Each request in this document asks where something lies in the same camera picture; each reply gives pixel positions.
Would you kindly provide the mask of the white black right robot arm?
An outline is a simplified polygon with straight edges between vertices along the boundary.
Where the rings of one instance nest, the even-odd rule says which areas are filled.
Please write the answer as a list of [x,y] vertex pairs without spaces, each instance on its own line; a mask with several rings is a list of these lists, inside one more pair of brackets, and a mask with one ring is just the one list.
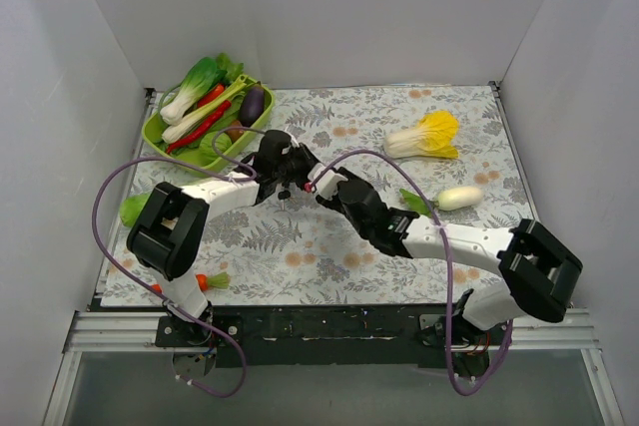
[[388,207],[360,179],[323,190],[312,184],[305,188],[388,256],[452,259],[499,276],[492,285],[467,290],[449,314],[426,327],[425,341],[470,344],[515,318],[532,316],[548,323],[564,319],[583,265],[540,222],[525,218],[512,228],[438,225],[433,217]]

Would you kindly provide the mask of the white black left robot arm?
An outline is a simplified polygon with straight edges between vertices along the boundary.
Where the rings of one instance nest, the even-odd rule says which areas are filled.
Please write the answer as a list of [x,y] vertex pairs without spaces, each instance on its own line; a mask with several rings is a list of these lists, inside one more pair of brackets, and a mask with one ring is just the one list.
[[160,284],[166,308],[175,317],[174,329],[188,344],[203,345],[213,332],[212,306],[193,269],[208,220],[258,205],[278,186],[302,189],[319,163],[288,133],[269,130],[258,150],[244,157],[226,181],[154,187],[129,232],[127,248]]

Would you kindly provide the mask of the brown kiwi toy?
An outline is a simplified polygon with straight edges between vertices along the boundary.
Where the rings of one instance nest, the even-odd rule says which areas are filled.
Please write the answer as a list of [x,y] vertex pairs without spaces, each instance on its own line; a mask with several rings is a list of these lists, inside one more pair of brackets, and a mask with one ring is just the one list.
[[233,143],[237,142],[239,138],[244,134],[244,128],[242,126],[235,126],[227,130],[227,135],[230,137]]

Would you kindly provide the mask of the purple eggplant toy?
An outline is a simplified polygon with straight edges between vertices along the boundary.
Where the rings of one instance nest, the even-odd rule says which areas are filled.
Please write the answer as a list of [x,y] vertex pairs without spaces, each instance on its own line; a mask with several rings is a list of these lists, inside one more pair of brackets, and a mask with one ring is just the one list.
[[241,103],[238,120],[244,127],[252,126],[265,109],[265,89],[261,84],[253,84]]

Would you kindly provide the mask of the green round cabbage toy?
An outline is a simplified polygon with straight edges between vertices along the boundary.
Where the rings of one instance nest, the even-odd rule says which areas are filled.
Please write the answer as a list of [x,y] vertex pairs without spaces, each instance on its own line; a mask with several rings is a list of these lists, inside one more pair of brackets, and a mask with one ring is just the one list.
[[202,163],[208,165],[216,161],[220,154],[225,153],[233,145],[233,140],[226,133],[217,134],[211,132],[206,134],[199,145],[198,152]]

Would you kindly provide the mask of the red chili pepper toy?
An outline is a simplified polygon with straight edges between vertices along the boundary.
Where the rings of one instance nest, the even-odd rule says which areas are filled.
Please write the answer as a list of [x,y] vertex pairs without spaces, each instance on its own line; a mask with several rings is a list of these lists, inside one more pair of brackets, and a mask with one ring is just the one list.
[[215,98],[211,98],[209,102],[203,104],[202,106],[196,108],[198,110],[212,102],[222,101],[222,103],[214,109],[205,119],[199,123],[196,127],[194,127],[190,132],[188,132],[184,137],[177,140],[174,143],[167,144],[166,154],[170,155],[171,153],[182,149],[189,144],[195,142],[197,139],[202,137],[208,129],[216,123],[226,112],[226,110],[231,106],[231,97],[235,94],[236,89],[232,89],[231,87],[226,88],[225,90],[221,90]]

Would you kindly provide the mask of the floral patterned table mat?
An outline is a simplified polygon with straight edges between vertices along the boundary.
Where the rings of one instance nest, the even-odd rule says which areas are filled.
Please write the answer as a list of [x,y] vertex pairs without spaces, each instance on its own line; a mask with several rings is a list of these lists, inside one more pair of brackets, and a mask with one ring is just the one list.
[[[392,207],[401,207],[409,191],[434,198],[473,186],[482,201],[443,213],[443,222],[512,227],[534,214],[490,86],[278,90],[275,98],[270,128],[293,134],[323,161],[340,159]],[[387,135],[436,111],[458,121],[457,159],[403,160],[391,167],[378,157]],[[269,198],[212,219],[195,270],[230,276],[227,289],[209,293],[216,305],[439,303],[496,281],[475,267],[385,256],[342,215],[299,190],[286,201]]]

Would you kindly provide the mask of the yellow napa cabbage toy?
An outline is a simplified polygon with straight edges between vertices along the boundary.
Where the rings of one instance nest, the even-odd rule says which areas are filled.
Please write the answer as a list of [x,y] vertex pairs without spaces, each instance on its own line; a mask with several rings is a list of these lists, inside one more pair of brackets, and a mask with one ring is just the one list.
[[454,160],[458,158],[458,150],[452,141],[458,128],[459,123],[451,113],[428,113],[414,127],[387,135],[383,149],[393,159],[428,157]]

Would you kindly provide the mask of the white radish toy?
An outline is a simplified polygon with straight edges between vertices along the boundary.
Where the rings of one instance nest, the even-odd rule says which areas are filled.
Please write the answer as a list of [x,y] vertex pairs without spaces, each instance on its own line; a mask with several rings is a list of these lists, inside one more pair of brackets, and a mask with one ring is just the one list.
[[[404,203],[414,212],[430,215],[431,211],[425,201],[417,194],[400,189],[399,193]],[[440,192],[430,204],[444,212],[456,211],[474,207],[483,200],[483,190],[476,187],[457,187]]]

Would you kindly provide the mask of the green bok choy toy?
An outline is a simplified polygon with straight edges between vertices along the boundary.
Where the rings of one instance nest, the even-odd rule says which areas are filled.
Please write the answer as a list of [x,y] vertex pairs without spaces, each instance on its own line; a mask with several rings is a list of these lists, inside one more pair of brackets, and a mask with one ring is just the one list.
[[182,81],[174,100],[160,110],[163,121],[170,126],[178,124],[194,104],[223,81],[226,73],[211,57],[198,61]]

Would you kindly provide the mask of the orange carrot toy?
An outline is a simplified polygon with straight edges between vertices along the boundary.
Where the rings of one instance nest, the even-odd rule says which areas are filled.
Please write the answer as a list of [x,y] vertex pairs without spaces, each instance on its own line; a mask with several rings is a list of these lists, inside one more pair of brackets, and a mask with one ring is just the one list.
[[178,288],[179,286],[192,286],[194,282],[198,284],[200,291],[208,291],[212,289],[227,289],[230,285],[231,277],[226,272],[221,272],[214,275],[206,275],[203,273],[187,273],[171,281],[161,280],[159,283],[152,284],[151,288],[155,292],[163,294],[165,286],[167,286],[170,290],[173,290]]

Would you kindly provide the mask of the green plastic tray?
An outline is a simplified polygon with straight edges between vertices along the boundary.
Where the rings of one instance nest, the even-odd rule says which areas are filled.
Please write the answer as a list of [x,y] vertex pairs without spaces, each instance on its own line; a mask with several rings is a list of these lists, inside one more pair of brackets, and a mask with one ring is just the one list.
[[246,92],[255,84],[248,76],[240,76],[219,96],[190,110],[174,126],[166,124],[162,116],[155,113],[142,129],[143,139],[162,157],[219,172],[230,158],[238,157],[245,150],[271,116],[275,95],[269,88],[264,88],[264,107],[250,128],[240,133],[233,125],[240,118]]

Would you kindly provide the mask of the green napa cabbage toy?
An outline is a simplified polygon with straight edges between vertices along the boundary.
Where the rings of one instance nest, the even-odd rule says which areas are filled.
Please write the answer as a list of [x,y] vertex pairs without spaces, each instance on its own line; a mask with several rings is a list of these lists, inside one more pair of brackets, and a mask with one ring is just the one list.
[[126,198],[119,208],[119,217],[123,226],[132,227],[144,208],[149,194],[140,194]]

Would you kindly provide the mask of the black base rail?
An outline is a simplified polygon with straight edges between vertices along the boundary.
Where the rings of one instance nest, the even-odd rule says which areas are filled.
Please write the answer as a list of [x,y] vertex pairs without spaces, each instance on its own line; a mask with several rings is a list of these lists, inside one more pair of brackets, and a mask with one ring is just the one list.
[[242,347],[248,364],[412,364],[443,368],[422,331],[442,304],[215,306],[203,318]]

